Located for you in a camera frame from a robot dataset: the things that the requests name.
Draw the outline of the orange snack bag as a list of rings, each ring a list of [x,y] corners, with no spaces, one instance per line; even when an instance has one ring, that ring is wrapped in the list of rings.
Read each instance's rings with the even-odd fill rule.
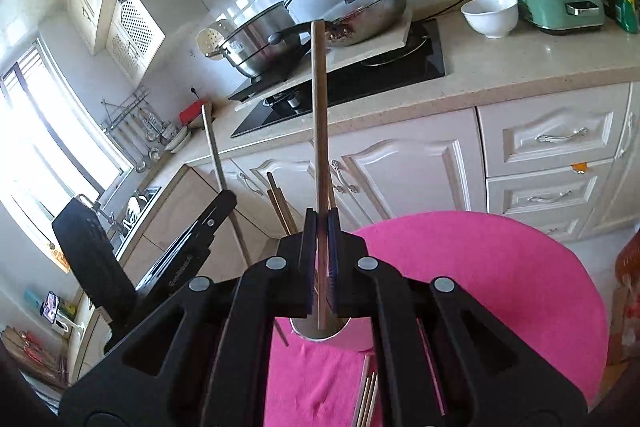
[[[618,283],[613,291],[608,365],[639,356],[639,232],[615,261]]]

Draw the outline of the black gas hob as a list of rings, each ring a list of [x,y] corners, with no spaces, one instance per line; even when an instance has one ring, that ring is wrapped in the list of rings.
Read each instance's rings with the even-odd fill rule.
[[[446,75],[437,20],[410,25],[406,45],[328,74],[329,106],[367,98]],[[232,138],[311,113],[311,82],[306,81],[257,103]]]

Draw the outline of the wok with glass lid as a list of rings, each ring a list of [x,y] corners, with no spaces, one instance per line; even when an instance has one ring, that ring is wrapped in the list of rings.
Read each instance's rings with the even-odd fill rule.
[[[341,0],[322,16],[326,43],[344,48],[390,29],[405,13],[407,0]]]

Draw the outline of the beige stone board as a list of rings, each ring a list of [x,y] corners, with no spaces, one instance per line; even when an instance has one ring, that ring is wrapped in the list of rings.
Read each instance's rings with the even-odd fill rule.
[[[326,71],[334,72],[334,70],[362,62],[367,58],[402,48],[406,44],[411,21],[412,9],[407,8],[404,14],[401,15],[401,19],[394,23],[390,29],[382,32],[382,34],[353,46],[346,46],[346,48],[328,49]],[[233,92],[232,95],[228,96],[228,100],[241,104],[259,101],[267,98],[267,96],[273,96],[279,92],[292,89],[303,82],[311,80],[311,77],[311,59],[310,53],[307,53],[292,70],[287,80],[262,88],[251,86],[249,81],[244,82],[238,93]]]

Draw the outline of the pink round tablecloth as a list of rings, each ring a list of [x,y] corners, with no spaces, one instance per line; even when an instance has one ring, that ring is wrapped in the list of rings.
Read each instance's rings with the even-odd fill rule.
[[[600,294],[573,251],[544,233],[487,213],[441,211],[357,230],[369,254],[410,279],[458,282],[594,401],[608,326]],[[364,356],[296,334],[273,341],[265,423],[348,426]]]

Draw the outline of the kitchen sink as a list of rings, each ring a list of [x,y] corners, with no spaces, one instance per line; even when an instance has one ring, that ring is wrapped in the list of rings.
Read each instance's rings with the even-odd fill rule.
[[[122,212],[122,217],[118,222],[122,226],[113,237],[112,243],[115,251],[118,251],[125,243],[125,239],[134,229],[134,226],[141,219],[144,210],[149,207],[156,195],[160,193],[160,187],[157,185],[142,188],[142,190],[134,191],[134,194],[128,199],[127,206]]]

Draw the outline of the steel stock pot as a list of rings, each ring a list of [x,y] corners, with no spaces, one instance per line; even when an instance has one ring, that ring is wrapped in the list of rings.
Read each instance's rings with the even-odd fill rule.
[[[267,72],[279,58],[297,51],[303,45],[299,35],[282,37],[275,44],[269,42],[271,35],[295,25],[288,10],[292,2],[275,3],[239,25],[229,20],[234,31],[224,43],[227,56],[223,58],[250,78]]]

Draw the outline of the lower base cabinets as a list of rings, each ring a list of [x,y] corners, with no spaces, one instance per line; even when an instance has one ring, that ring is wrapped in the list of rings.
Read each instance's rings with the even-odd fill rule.
[[[518,220],[561,243],[639,221],[639,81],[465,108],[332,136],[332,181],[347,231],[442,210]],[[284,235],[267,172],[296,225],[314,205],[310,141],[226,158],[250,259]],[[172,160],[168,187],[117,259],[138,283],[215,197],[208,157]]]

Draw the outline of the stacked white dishes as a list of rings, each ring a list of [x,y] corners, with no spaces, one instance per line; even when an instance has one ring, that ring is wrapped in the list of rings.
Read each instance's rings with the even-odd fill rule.
[[[191,129],[188,126],[181,127],[165,145],[166,152],[175,154],[181,150],[191,138]]]

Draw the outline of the red lid container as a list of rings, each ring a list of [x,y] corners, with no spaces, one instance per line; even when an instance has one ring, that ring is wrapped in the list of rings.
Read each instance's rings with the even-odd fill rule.
[[[202,114],[202,107],[204,105],[206,105],[205,101],[198,100],[189,105],[186,109],[183,109],[183,111],[179,114],[179,120],[181,124],[190,129],[203,129],[204,119]]]

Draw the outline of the white ceramic bowl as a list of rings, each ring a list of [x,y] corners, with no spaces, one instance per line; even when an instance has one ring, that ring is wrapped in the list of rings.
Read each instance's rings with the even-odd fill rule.
[[[472,0],[461,8],[466,22],[489,39],[501,39],[518,24],[518,0]]]

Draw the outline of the pink cup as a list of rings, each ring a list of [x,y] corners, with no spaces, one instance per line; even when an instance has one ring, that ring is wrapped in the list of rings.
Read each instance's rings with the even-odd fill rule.
[[[367,317],[347,319],[340,327],[322,331],[314,317],[290,320],[293,332],[311,343],[344,351],[364,352],[374,347],[371,320]]]

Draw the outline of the wall utensil rack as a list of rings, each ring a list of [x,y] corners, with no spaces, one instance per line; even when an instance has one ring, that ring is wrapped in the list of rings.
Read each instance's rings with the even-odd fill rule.
[[[150,91],[142,84],[122,103],[101,100],[105,117],[101,128],[134,168],[145,173],[164,156],[168,122],[162,121],[149,102]]]

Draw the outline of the window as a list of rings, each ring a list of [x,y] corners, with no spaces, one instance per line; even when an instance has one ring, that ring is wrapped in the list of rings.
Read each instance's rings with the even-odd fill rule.
[[[81,105],[39,39],[1,72],[1,202],[18,227],[63,272],[70,271],[52,222],[70,200],[110,196],[132,171]]]

